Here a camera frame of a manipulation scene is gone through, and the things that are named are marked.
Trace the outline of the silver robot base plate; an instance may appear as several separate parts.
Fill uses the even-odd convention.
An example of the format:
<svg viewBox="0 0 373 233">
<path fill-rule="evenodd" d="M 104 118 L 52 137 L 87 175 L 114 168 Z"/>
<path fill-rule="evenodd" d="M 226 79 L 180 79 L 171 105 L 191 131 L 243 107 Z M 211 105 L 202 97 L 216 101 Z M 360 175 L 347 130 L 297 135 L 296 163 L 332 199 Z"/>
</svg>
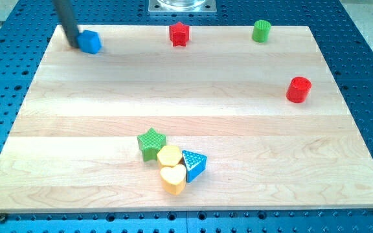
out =
<svg viewBox="0 0 373 233">
<path fill-rule="evenodd" d="M 217 12 L 216 0 L 147 0 L 149 15 L 188 15 Z"/>
</svg>

